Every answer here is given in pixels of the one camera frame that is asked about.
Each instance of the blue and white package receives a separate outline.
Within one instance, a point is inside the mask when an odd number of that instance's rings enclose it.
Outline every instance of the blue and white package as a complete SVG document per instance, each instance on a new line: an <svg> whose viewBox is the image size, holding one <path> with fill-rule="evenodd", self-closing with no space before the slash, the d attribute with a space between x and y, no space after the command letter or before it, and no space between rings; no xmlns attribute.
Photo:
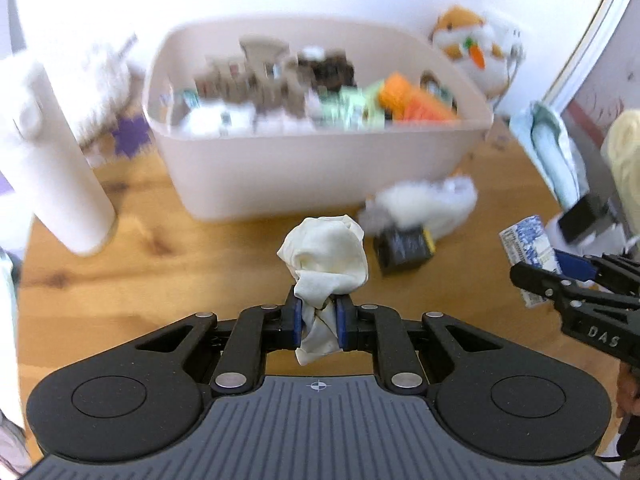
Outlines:
<svg viewBox="0 0 640 480"><path fill-rule="evenodd" d="M549 243L545 226L538 215L529 216L505 229L500 233L500 240L511 265L525 262L560 274L556 253ZM547 301L546 298L532 294L528 290L520 290L520 292L527 308L533 308Z"/></svg>

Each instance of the white cylinder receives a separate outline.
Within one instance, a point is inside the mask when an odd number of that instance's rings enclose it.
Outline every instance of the white cylinder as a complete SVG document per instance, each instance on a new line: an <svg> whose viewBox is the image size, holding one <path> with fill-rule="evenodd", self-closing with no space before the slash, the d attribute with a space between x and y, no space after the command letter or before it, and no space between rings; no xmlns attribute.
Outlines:
<svg viewBox="0 0 640 480"><path fill-rule="evenodd" d="M0 172L72 252L92 254L108 240L113 205L27 51L0 61Z"/></svg>

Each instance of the electrical outlet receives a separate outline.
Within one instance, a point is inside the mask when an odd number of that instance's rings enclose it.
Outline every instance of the electrical outlet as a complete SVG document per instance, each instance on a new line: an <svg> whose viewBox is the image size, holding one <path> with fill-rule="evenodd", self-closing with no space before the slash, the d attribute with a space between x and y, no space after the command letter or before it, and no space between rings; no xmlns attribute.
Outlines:
<svg viewBox="0 0 640 480"><path fill-rule="evenodd" d="M503 52L509 53L512 47L518 45L527 49L527 40L532 36L528 27L500 10L487 9L482 16L493 27L495 43Z"/></svg>

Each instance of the gray ribbed panel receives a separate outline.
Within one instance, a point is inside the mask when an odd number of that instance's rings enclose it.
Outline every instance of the gray ribbed panel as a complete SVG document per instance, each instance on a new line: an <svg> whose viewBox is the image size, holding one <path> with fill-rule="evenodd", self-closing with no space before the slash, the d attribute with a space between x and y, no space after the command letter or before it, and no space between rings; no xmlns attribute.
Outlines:
<svg viewBox="0 0 640 480"><path fill-rule="evenodd" d="M217 400L171 449L136 462L85 465L49 456L27 480L610 480L592 457L517 466L469 451L426 403L383 391L372 376L267 377Z"/></svg>

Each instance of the crosshair symbol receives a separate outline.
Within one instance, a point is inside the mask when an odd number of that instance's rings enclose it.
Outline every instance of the crosshair symbol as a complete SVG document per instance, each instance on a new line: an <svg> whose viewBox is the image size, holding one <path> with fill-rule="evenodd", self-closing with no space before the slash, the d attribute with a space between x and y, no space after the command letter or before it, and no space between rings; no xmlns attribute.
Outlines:
<svg viewBox="0 0 640 480"><path fill-rule="evenodd" d="M316 392L320 392L331 385L327 383L323 383L322 381L316 381L315 383L308 384L307 386L312 390L315 390Z"/></svg>

